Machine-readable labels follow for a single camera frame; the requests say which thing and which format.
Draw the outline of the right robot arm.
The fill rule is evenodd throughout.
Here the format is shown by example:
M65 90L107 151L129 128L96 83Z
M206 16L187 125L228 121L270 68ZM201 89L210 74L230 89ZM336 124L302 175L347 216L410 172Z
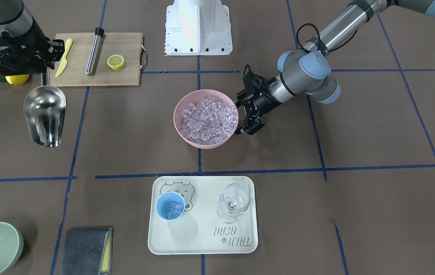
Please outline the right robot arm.
M45 36L23 1L0 0L0 75L45 73L64 52L64 40Z

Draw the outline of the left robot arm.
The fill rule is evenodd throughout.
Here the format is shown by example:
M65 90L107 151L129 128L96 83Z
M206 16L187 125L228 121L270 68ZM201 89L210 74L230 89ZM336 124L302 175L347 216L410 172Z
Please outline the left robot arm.
M295 52L287 51L277 61L279 74L265 78L246 65L244 89L237 93L236 107L244 108L244 121L235 134L253 135L265 126L262 116L302 92L321 104L331 104L341 94L341 85L330 77L327 57L350 42L357 30L388 7L398 6L435 17L435 0L352 0L327 26Z

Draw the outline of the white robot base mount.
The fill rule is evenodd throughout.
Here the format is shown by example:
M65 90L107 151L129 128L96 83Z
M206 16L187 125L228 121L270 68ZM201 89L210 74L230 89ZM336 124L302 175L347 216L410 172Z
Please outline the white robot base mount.
M233 52L229 8L221 0L175 0L166 8L166 56Z

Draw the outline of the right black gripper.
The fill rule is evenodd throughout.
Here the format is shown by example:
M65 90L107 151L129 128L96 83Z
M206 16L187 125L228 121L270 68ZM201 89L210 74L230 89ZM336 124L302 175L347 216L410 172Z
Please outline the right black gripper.
M39 29L30 29L17 37L0 36L0 74L45 73L54 69L64 52L64 40L50 40Z

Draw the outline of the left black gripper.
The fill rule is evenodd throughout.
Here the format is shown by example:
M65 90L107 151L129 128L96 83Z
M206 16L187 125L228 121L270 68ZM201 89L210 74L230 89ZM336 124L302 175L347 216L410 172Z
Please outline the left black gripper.
M246 73L243 76L244 89L237 93L235 100L236 107L244 107L244 121L240 127L237 127L234 134L254 135L256 132L265 127L265 123L260 116L280 106L282 103L273 96L270 85L277 82L276 77L266 79L255 73Z

